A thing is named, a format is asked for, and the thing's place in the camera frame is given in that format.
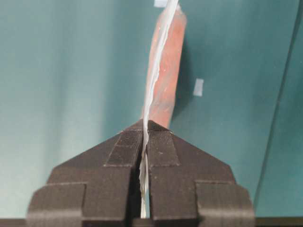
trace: orange material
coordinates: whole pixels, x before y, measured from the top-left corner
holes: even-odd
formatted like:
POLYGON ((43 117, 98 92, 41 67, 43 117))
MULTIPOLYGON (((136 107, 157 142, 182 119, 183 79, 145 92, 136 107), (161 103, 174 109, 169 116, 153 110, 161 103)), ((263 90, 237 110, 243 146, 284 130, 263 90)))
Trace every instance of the orange material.
MULTIPOLYGON (((148 76, 152 66, 156 41, 159 35, 159 16, 156 29, 153 35, 148 76)), ((155 84, 153 102, 150 108, 150 120, 168 128, 172 112, 175 106, 175 96, 182 53, 184 31, 186 27, 186 16, 177 8, 172 23, 169 28, 168 37, 162 52, 159 78, 155 84)))

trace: small white label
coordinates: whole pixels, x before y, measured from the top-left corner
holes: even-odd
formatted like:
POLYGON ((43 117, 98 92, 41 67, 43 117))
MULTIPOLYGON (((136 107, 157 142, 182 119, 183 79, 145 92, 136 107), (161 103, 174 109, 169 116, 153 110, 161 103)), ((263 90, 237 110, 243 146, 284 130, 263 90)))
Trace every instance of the small white label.
POLYGON ((195 88, 194 88, 194 92, 193 92, 194 96, 200 96, 200 97, 202 97, 203 84, 204 84, 204 80, 203 79, 198 79, 198 78, 196 79, 195 88))
POLYGON ((168 0, 155 0, 154 7, 166 7, 168 0))

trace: black vise jaw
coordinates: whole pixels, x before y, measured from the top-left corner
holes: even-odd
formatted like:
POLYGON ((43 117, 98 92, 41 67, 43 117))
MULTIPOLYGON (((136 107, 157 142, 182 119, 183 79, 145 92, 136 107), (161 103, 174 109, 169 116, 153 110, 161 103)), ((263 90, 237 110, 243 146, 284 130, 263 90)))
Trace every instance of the black vise jaw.
POLYGON ((149 219, 140 219, 142 120, 55 167, 31 199, 28 227, 253 227, 231 168, 149 121, 149 219))

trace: white strip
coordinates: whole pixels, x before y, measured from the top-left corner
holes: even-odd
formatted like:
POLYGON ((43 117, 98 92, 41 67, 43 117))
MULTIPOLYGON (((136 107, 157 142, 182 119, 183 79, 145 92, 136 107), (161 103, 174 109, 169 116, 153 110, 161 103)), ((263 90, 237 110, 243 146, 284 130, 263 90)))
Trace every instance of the white strip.
POLYGON ((203 94, 203 84, 204 84, 204 80, 203 79, 196 79, 196 83, 195 83, 195 88, 194 88, 194 92, 193 95, 194 96, 200 96, 202 97, 203 94))
POLYGON ((169 27, 173 20, 173 17, 176 12, 178 5, 178 0, 169 0, 164 12, 162 14, 160 27, 159 27, 159 36, 156 43, 156 50, 154 55, 154 61, 151 69, 151 76, 149 81, 147 81, 147 88, 145 93, 144 109, 143 109, 143 148, 142 148, 142 160, 140 163, 140 190, 141 190, 141 218, 146 218, 146 204, 145 204, 145 195, 148 191, 148 162, 146 155, 146 145, 148 142, 148 119, 150 114, 150 107, 153 99, 153 90, 155 83, 159 77, 160 70, 160 61, 164 45, 169 33, 169 27))
POLYGON ((154 7, 163 8, 166 7, 168 0, 155 0, 154 7))

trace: teal wall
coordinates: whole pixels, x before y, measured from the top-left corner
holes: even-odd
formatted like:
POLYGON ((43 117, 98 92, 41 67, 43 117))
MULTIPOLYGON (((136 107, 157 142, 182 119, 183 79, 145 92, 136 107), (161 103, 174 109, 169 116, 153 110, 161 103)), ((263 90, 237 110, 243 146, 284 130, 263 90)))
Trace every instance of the teal wall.
MULTIPOLYGON (((171 129, 231 165, 258 216, 303 216, 302 2, 181 6, 171 129)), ((0 0, 0 218, 24 217, 52 167, 137 121, 160 12, 152 0, 0 0)))

